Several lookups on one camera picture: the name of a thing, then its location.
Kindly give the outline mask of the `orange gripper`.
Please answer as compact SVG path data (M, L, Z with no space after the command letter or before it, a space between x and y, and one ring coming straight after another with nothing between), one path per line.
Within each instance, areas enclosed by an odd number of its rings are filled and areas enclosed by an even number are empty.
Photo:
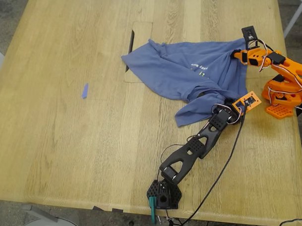
M264 48L256 48L251 50L233 50L231 55L233 58L240 59L241 63L252 66L269 66L271 59L268 58L270 50Z

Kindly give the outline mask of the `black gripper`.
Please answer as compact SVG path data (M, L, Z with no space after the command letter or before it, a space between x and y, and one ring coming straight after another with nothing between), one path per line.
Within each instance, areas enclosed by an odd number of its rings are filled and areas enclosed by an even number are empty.
M226 104L222 104L223 108L225 108L230 115L232 116L240 116L241 115L241 111L239 110L239 108L234 107L234 105L232 103L226 103Z

